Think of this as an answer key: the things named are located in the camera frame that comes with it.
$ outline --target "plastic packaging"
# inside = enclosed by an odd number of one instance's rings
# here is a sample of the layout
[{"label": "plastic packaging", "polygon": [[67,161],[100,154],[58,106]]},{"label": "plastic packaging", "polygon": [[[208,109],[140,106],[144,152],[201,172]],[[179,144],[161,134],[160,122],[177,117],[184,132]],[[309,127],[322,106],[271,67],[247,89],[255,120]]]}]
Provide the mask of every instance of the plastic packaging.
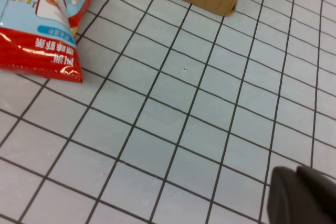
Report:
[{"label": "plastic packaging", "polygon": [[0,68],[82,82],[74,35],[92,0],[0,0]]}]

